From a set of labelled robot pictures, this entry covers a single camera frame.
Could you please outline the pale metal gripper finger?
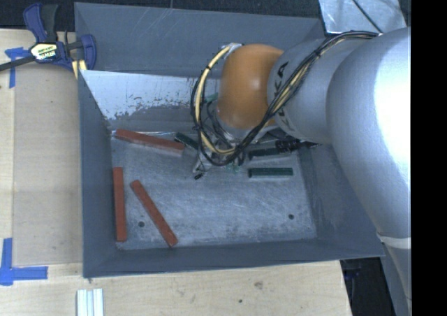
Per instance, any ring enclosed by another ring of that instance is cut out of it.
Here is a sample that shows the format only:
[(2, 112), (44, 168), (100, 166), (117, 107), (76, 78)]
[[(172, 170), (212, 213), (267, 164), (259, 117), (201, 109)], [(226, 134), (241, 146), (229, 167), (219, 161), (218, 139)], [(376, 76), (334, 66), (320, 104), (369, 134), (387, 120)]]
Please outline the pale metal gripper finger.
[(195, 164), (193, 165), (193, 173), (206, 173), (210, 169), (210, 163), (204, 155), (199, 154), (196, 157)]

